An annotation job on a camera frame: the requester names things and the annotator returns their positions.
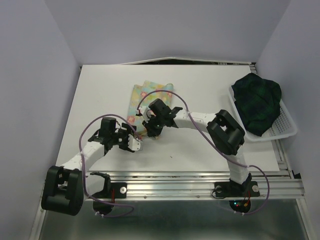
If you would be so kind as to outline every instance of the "table surface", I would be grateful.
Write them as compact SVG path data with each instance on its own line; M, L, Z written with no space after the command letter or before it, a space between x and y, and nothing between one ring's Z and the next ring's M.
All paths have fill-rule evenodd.
M142 85L145 80L172 83L192 112L225 109L234 116L228 87L250 72L248 65L84 65L56 164L62 165L79 152L79 136L94 118L103 114L127 117L134 84ZM173 96L171 107L182 106ZM83 144L99 127L97 121L88 129ZM279 171L271 141L245 142L242 148L248 165ZM143 140L142 151L130 153L115 146L90 170L228 172L229 168L196 130L164 128L159 139Z

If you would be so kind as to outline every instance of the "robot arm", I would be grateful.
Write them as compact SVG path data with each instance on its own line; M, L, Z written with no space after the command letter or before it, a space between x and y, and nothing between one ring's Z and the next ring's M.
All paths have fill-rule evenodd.
M85 173L115 145L132 153L142 148L142 141L134 137L132 129L127 124L123 123L121 128L116 128L116 124L115 118L102 118L100 129L83 147ZM87 197L83 189L82 171L80 152L61 166L50 167L45 179L41 207L45 210L76 215L84 198ZM107 194L111 190L110 176L105 173L91 172L85 176L85 182L89 195L101 192Z
M246 166L240 146L244 144L245 131L226 111L219 113L190 113L198 127L210 135L215 146L234 162ZM161 99L156 99L149 106L140 106L137 116L143 116L143 125L149 137L159 136L163 127L196 129L188 112L182 107L169 106ZM227 195L243 195L247 191L251 174L246 167L228 161L230 169L230 185Z

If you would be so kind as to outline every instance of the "green tartan cloth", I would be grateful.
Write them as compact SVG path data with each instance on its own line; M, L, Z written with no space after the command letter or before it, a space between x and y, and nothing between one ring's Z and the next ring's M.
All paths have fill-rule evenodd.
M245 129L261 137L280 115L280 85L249 73L236 81L232 89Z

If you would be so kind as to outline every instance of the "cable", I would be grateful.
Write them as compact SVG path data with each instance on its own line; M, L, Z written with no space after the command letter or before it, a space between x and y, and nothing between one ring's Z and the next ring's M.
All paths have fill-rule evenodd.
M189 111L189 107L188 107L186 101L185 101L181 96L179 96L177 93L175 93L175 92L173 92L173 91L170 91L170 90L154 90L154 91L151 91L151 92L149 92L148 94L146 94L146 95L141 99L141 101L139 102L139 104L138 104L138 106L137 106L136 109L139 110L141 103L142 103L150 94L154 94L154 93L158 93L158 92L166 92L166 93L173 94L173 95L175 95L177 98L179 98L179 99L183 102L183 104L184 104L184 106L185 106L185 109L186 109L186 111L187 111L187 113L188 113L188 116L189 116L192 124L194 125L194 127L195 127L195 128L198 130L198 132L204 137L204 139L205 139L224 159L226 159L226 160L229 161L230 163L233 163L233 164L238 165L238 166L243 167L243 168L256 168L256 169L258 169L258 170L262 173L262 175L264 176L264 178L265 178L265 180L266 180L266 184L267 184L267 194L266 194L266 198L265 198L263 204L262 204L258 209L254 210L254 211L252 211L252 212L247 212L247 213L237 212L237 213L242 214L242 215L252 215L252 214L255 214L255 213L257 213L258 211L260 211L260 210L267 204L268 199L269 199L269 195L270 195L270 184L269 184L269 180L268 180L268 177L267 177L267 175L265 174L265 172L262 171L262 169L261 169L260 167L256 166L256 165L244 165L244 164L241 164L241 163L238 163L238 162L233 161L233 160L230 159L227 155L223 154L223 153L214 145L214 143L205 135L205 133L198 127L197 123L195 122L195 120L194 120L193 117L191 116L191 113L190 113L190 111Z
M121 125L120 125L120 123L118 122L118 121L115 121L116 122L116 124L118 124L118 126L121 128Z
M132 213L134 210L135 210L135 207L133 205L129 205L129 204L118 204L118 203L111 203L111 202L108 202L108 201L103 201L103 200L100 200L98 198L95 198L94 196L91 196L88 192L87 192L87 186L86 186L86 163L85 163L85 156L83 155L83 148L82 148L82 138L85 134L85 132L87 131L87 129L97 120L99 119L102 119L104 117L116 117L116 118L119 118L121 119L122 121L124 121L126 124L129 125L129 127L132 129L132 131L135 133L135 135L141 139L141 136L137 133L137 131L134 129L134 127L127 121L125 120L123 117L119 116L119 115L116 115L116 114L104 114L104 115L101 115L101 116L98 116L96 117L94 120L92 120L85 128L84 130L82 131L80 137L79 137L79 151L80 151L80 155L81 155L81 162L82 162L82 182L83 182L83 192L84 194L98 202L98 203L101 203L101 204L105 204L105 205L109 205L109 206L115 206L115 207L123 207L123 208L131 208L130 211L128 212L125 212L125 213L121 213L121 214L118 214L118 215L104 215L104 214L100 214L99 212L96 212L95 214L103 217L103 218L117 218L117 217L123 217L123 216L126 216L130 213Z
M214 189L214 190L212 191L212 193L211 193L211 196L212 196L214 199L225 199L225 198L226 198L226 197L216 197L216 196L214 195L215 192L217 192L216 189Z
M242 200L242 202L244 202L246 200L246 197L247 197L247 193L244 195L244 199ZM248 206L249 202L250 202L250 191L248 191L248 200L245 202L244 206Z

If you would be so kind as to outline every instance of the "gray wall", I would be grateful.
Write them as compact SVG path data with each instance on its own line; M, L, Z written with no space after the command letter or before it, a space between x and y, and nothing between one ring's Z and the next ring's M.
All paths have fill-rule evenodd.
M284 143L302 175L320 237L320 1L292 0L257 63L259 75L280 83L299 132Z
M79 75L43 0L0 1L0 238L28 239Z
M45 0L82 64L258 60L289 0Z

